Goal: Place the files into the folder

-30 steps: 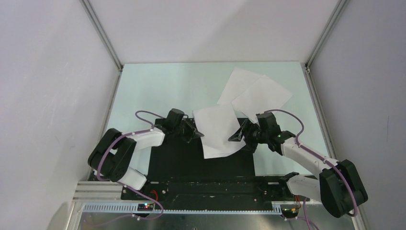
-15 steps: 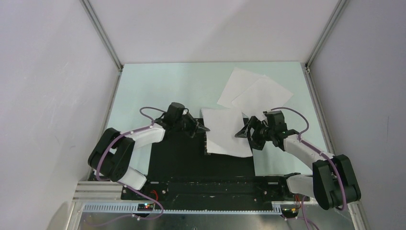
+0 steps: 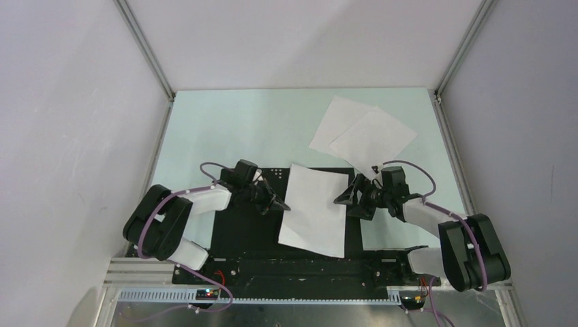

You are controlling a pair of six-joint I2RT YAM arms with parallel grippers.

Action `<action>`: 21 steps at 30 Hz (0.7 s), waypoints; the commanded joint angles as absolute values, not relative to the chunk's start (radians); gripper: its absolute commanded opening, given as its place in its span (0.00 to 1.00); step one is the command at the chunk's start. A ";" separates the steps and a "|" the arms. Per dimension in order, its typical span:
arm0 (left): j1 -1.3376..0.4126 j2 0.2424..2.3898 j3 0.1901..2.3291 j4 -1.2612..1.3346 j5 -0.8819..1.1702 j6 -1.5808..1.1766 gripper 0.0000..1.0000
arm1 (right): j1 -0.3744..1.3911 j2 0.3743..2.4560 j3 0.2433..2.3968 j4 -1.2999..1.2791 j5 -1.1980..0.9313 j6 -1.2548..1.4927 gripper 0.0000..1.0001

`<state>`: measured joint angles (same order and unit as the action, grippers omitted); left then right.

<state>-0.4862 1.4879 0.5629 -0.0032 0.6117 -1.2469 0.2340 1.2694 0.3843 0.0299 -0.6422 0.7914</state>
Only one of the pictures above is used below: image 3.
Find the black folder with beige cover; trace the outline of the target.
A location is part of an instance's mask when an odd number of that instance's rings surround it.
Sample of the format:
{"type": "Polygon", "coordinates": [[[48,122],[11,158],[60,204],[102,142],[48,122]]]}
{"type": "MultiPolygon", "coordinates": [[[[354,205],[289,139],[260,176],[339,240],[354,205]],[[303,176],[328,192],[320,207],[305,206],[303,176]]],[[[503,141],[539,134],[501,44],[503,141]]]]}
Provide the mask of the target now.
{"type": "MultiPolygon", "coordinates": [[[[343,174],[348,177],[346,186],[353,181],[353,168],[312,168],[323,172],[343,174]]],[[[284,200],[288,185],[289,168],[264,168],[264,177],[284,200]]],[[[278,243],[283,214],[286,211],[269,211],[262,215],[255,205],[239,202],[224,211],[215,213],[209,253],[221,259],[308,259],[333,260],[278,243]]],[[[346,216],[344,254],[346,259],[363,257],[360,219],[346,216]]]]}

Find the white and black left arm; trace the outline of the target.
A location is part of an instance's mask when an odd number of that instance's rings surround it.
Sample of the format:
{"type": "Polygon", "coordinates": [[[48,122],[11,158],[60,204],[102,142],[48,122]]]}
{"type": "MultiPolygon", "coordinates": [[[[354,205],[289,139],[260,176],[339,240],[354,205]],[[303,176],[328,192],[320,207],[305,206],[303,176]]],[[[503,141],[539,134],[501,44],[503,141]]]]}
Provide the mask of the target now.
{"type": "Polygon", "coordinates": [[[272,260],[284,257],[327,259],[329,255],[305,246],[280,242],[285,218],[296,213],[296,198],[286,199],[288,168],[259,168],[241,160],[223,167],[209,186],[171,191],[152,186],[129,218],[123,237],[146,258],[171,260],[189,267],[198,283],[215,275],[209,258],[272,260]],[[184,236],[189,219],[215,212],[209,249],[184,236]]]}

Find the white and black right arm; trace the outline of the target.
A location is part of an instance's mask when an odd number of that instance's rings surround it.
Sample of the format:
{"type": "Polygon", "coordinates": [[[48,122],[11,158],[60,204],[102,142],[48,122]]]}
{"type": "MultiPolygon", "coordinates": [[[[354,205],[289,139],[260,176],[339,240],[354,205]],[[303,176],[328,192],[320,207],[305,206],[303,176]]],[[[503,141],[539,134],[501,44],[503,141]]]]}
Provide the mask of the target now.
{"type": "Polygon", "coordinates": [[[431,183],[425,194],[412,193],[406,181],[404,160],[374,166],[375,177],[357,174],[345,191],[334,199],[348,207],[348,214],[364,220],[378,209],[391,217],[429,232],[440,241],[438,248],[410,250],[398,263],[397,278],[413,285],[424,274],[443,277],[458,292],[482,292],[492,283],[510,279],[512,270],[491,219],[484,214],[462,215],[429,200],[437,189],[431,174],[414,164],[431,183]]]}

